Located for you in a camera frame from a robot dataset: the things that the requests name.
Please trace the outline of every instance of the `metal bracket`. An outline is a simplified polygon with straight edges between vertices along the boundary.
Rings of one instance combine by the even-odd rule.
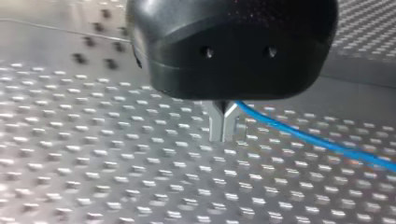
[[[227,101],[203,101],[210,117],[210,135],[212,142],[229,142],[233,140],[236,119],[242,111],[235,103]]]

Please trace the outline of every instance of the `aluminum tread plate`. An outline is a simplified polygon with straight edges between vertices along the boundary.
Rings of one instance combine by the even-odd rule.
[[[198,103],[20,66],[0,69],[0,223],[396,222],[393,173],[246,117],[234,142],[211,144]],[[258,109],[396,155],[392,127]]]

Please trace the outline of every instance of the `black plastic housing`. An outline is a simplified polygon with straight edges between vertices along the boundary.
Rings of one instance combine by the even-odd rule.
[[[336,0],[129,0],[139,65],[158,91],[192,100],[271,100],[318,78]]]

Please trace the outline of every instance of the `blue cable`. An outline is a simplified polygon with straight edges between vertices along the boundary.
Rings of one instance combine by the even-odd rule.
[[[371,164],[383,166],[383,167],[387,168],[388,170],[396,172],[396,163],[395,162],[386,161],[386,160],[380,159],[375,154],[368,153],[368,152],[359,150],[357,148],[339,146],[335,143],[332,143],[325,139],[316,137],[312,134],[301,132],[297,129],[290,127],[287,124],[284,124],[284,123],[279,122],[275,119],[271,119],[267,116],[264,116],[262,113],[254,110],[253,108],[246,105],[242,101],[236,101],[236,104],[245,113],[247,113],[249,116],[253,117],[254,119],[256,119],[262,123],[265,123],[272,128],[278,129],[281,132],[290,133],[291,135],[294,135],[295,137],[298,137],[301,140],[303,140],[309,144],[319,146],[319,147],[325,147],[325,148],[332,150],[334,152],[343,154],[344,156],[349,157],[350,159],[355,160],[355,161],[366,161]]]

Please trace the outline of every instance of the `diamond plate floor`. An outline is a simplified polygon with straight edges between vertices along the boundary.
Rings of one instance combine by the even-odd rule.
[[[0,68],[1,223],[395,223],[396,175],[243,117],[210,144],[201,106],[150,87]],[[259,108],[396,155],[393,127]]]

